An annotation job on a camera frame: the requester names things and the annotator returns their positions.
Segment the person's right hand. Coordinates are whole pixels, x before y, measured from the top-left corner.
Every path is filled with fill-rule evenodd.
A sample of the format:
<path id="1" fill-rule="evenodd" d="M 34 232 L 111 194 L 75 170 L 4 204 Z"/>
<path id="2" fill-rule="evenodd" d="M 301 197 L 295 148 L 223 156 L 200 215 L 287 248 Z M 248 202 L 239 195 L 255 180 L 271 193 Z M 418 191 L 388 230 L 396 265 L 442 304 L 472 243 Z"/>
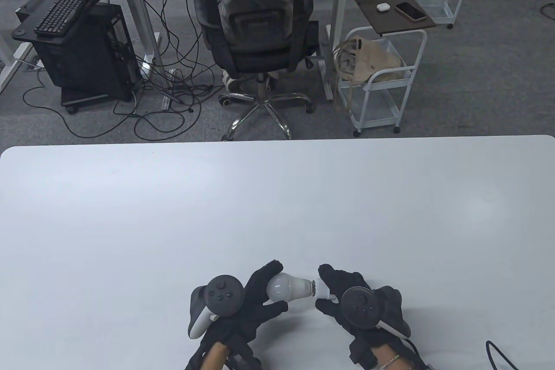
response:
<path id="1" fill-rule="evenodd" d="M 399 290 L 385 285 L 372 289 L 362 274 L 322 264 L 320 278 L 336 302 L 318 299 L 316 308 L 333 317 L 351 336 L 349 358 L 365 370 L 422 370 L 424 362 L 405 344 L 411 330 L 402 314 Z"/>

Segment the person's left hand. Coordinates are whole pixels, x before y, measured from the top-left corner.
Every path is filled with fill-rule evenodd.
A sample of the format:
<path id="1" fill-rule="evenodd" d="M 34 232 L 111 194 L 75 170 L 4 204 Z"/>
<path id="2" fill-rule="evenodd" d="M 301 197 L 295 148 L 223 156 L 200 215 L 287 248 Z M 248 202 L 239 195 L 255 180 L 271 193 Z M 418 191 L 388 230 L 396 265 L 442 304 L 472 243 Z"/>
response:
<path id="1" fill-rule="evenodd" d="M 189 338 L 201 338 L 188 370 L 261 369 L 248 345 L 258 327 L 286 312 L 284 301 L 269 303 L 266 287 L 283 270 L 272 260 L 255 271 L 246 285 L 232 275 L 218 275 L 192 292 Z"/>

